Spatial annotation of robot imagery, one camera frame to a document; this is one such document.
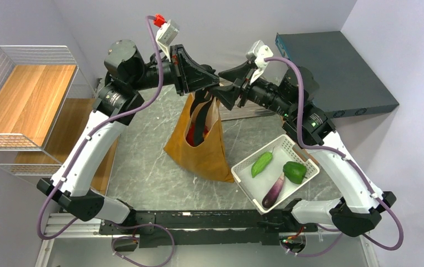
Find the red snack packet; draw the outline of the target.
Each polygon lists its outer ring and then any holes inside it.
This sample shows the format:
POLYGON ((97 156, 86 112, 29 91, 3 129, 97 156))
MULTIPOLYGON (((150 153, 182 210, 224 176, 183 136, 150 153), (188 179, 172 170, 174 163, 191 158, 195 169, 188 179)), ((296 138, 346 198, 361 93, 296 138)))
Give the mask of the red snack packet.
POLYGON ((209 129, 207 126, 205 126, 203 128, 203 132, 201 137, 199 137, 199 135, 196 133, 196 124, 195 123, 191 123, 189 130, 186 134, 186 142, 192 146, 192 147, 196 147, 198 145, 200 145, 205 138, 208 136, 209 133, 209 129))

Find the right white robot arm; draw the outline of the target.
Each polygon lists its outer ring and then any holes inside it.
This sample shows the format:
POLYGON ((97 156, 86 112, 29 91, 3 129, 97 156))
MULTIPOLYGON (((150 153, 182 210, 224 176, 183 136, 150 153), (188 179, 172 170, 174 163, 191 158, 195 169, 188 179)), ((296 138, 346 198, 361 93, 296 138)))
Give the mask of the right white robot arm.
POLYGON ((312 81, 312 75, 303 74, 292 62, 288 65, 295 79, 275 85, 258 77, 256 64, 245 62, 220 72, 219 77, 231 84, 213 89, 212 94, 227 109, 235 101, 251 101, 283 116, 286 134, 312 154, 341 192, 339 199, 331 201, 291 201, 282 216, 287 230, 295 231, 303 224, 326 224, 351 237, 366 235, 381 221, 383 212, 391 211, 396 196, 370 181, 343 145, 332 121, 308 99, 305 85, 312 81))

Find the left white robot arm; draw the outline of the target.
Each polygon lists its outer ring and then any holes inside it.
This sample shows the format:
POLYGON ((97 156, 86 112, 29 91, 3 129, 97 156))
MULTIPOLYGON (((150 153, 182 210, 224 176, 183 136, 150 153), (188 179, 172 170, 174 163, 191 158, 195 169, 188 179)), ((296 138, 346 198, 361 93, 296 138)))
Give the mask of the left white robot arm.
POLYGON ((215 87, 216 71, 195 62, 185 47, 176 44, 169 52, 145 63, 129 39, 114 42, 104 60, 104 88, 94 101, 88 122, 66 161, 50 179, 37 188, 82 221, 110 221, 123 234, 136 226, 136 211, 125 202, 104 196, 91 188, 93 177, 106 153, 132 122, 136 113, 150 106, 141 91, 174 85, 179 95, 215 87))

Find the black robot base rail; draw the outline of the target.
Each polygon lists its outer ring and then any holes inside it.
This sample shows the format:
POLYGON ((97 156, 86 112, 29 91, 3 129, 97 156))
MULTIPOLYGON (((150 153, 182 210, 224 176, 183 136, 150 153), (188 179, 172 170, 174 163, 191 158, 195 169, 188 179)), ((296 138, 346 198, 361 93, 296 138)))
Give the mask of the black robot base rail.
POLYGON ((315 224, 299 225, 291 222, 281 209, 264 215, 254 210, 192 210, 138 211, 138 230, 120 229, 101 219, 77 220, 62 234, 63 238, 131 237, 115 242, 118 252, 132 252, 136 248, 157 248, 176 245, 248 244, 279 245, 287 236, 303 238, 315 233, 315 224))

